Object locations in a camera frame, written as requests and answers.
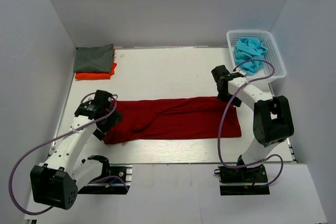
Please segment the red t shirt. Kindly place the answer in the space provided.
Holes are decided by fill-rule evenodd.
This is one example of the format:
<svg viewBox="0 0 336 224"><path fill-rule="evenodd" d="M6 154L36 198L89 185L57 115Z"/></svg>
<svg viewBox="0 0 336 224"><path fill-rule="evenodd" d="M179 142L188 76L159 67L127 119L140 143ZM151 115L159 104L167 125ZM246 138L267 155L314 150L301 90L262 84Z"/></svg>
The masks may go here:
<svg viewBox="0 0 336 224"><path fill-rule="evenodd" d="M104 143L216 138L226 105L216 97L118 101L123 119L107 133ZM221 137L241 135L236 108L230 106Z"/></svg>

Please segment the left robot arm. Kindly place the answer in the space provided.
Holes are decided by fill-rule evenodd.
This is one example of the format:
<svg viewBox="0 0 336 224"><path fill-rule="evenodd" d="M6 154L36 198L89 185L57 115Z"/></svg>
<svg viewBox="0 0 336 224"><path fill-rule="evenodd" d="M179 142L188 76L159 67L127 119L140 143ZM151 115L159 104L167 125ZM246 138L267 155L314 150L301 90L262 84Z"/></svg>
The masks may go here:
<svg viewBox="0 0 336 224"><path fill-rule="evenodd" d="M61 138L44 163L34 166L30 172L34 202L68 210L83 187L96 179L108 180L111 175L108 158L91 155L80 165L76 162L92 136L104 140L121 120L115 94L97 90L92 100L81 101L74 112L69 134Z"/></svg>

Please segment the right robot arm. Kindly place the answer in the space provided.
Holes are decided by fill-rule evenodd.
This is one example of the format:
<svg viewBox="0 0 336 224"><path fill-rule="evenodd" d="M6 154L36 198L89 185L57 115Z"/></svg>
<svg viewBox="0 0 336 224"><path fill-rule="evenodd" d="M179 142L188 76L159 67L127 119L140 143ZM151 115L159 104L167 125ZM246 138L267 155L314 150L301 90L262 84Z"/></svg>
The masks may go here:
<svg viewBox="0 0 336 224"><path fill-rule="evenodd" d="M283 95L275 97L265 93L254 85L255 82L270 78L275 73L270 65L270 75L247 79L241 71L229 72L224 65L215 67L211 73L217 85L218 99L227 103L217 133L217 152L221 164L229 169L237 169L238 177L247 182L256 175L255 167L274 157L269 153L279 143L294 134L294 126L289 101ZM221 133L230 105L239 99L253 111L254 138L248 149L240 156L241 165L228 165L221 155Z"/></svg>

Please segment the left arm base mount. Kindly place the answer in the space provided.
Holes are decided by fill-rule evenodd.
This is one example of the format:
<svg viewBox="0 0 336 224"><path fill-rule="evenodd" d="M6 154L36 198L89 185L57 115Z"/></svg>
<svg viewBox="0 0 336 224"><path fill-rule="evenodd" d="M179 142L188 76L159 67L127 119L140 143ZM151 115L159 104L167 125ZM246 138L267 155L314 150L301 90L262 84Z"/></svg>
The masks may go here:
<svg viewBox="0 0 336 224"><path fill-rule="evenodd" d="M132 181L132 165L110 165L108 173L79 190L80 195L126 195Z"/></svg>

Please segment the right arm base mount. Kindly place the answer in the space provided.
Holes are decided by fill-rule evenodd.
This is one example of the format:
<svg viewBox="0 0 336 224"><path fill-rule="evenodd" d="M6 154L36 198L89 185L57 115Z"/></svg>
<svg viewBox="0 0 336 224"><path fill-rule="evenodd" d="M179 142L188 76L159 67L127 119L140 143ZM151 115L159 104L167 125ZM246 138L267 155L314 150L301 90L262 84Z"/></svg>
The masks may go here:
<svg viewBox="0 0 336 224"><path fill-rule="evenodd" d="M219 166L214 170L219 176L221 196L269 195L268 177L263 164L253 168L231 169Z"/></svg>

